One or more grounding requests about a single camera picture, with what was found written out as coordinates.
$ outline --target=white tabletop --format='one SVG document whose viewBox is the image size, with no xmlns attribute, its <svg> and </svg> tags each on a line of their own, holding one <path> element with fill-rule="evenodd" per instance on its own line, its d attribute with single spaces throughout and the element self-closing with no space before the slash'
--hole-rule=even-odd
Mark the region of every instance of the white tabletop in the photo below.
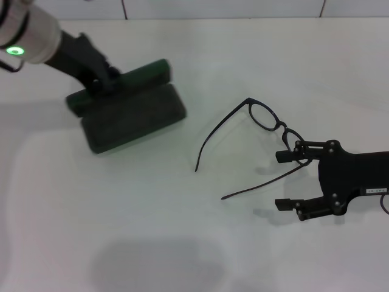
<svg viewBox="0 0 389 292">
<path fill-rule="evenodd" d="M 0 72 L 0 290 L 387 291 L 389 216 L 379 197 L 301 223 L 276 198 L 322 195 L 317 164 L 292 169 L 269 105 L 306 140 L 389 150 L 389 19 L 69 21 L 123 72 L 169 59 L 181 123 L 96 156 L 64 98 L 77 81 L 45 65 Z"/>
</svg>

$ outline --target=black eyeglasses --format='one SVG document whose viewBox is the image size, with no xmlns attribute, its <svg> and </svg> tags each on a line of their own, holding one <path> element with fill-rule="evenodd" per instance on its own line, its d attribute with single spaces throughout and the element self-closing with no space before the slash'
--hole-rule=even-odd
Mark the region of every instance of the black eyeglasses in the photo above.
<svg viewBox="0 0 389 292">
<path fill-rule="evenodd" d="M 277 117 L 277 115 L 272 111 L 271 108 L 269 108 L 267 105 L 265 105 L 264 103 L 261 103 L 255 99 L 251 99 L 251 98 L 248 98 L 248 99 L 245 99 L 240 105 L 238 105 L 231 113 L 229 113 L 217 126 L 215 129 L 212 130 L 212 132 L 208 135 L 208 137 L 206 138 L 206 140 L 204 141 L 201 149 L 200 149 L 200 153 L 199 153 L 199 157 L 197 159 L 197 164 L 196 164 L 196 172 L 198 171 L 198 168 L 199 168 L 199 163 L 200 163 L 200 158 L 201 158 L 201 153 L 202 153 L 202 150 L 205 146 L 205 144 L 208 142 L 208 140 L 212 137 L 212 135 L 229 119 L 231 118 L 238 110 L 240 110 L 244 105 L 249 105 L 249 113 L 250 113 L 250 116 L 251 118 L 253 119 L 253 121 L 258 125 L 260 126 L 261 128 L 267 130 L 267 131 L 270 131 L 270 132 L 273 132 L 275 130 L 277 130 L 278 128 L 280 128 L 281 126 L 284 127 L 284 133 L 282 134 L 282 141 L 285 143 L 287 149 L 289 151 L 293 151 L 294 148 L 295 148 L 295 143 L 297 141 L 304 141 L 304 139 L 294 130 L 290 129 L 287 127 L 287 125 L 280 121 L 280 119 Z M 248 191 L 251 191 L 251 190 L 255 190 L 255 189 L 259 189 L 260 187 L 264 187 L 268 184 L 271 184 L 275 181 L 278 181 L 279 179 L 281 178 L 284 178 L 285 176 L 288 176 L 294 172 L 296 172 L 297 170 L 300 170 L 302 169 L 304 166 L 307 166 L 308 164 L 310 164 L 312 162 L 312 160 L 301 160 L 301 161 L 297 161 L 297 163 L 299 164 L 298 167 L 296 167 L 295 169 L 291 170 L 290 172 L 287 172 L 275 179 L 272 179 L 271 181 L 268 181 L 264 184 L 261 184 L 259 186 L 256 186 L 256 187 L 251 187 L 249 189 L 246 189 L 246 190 L 241 190 L 239 192 L 236 192 L 236 193 L 232 193 L 231 195 L 227 195 L 227 196 L 224 196 L 222 197 L 221 199 L 222 200 L 225 200 L 225 199 L 228 199 L 228 198 L 231 198 L 232 196 L 236 196 L 236 195 L 239 195 L 240 193 L 244 193 L 244 192 L 248 192 Z"/>
</svg>

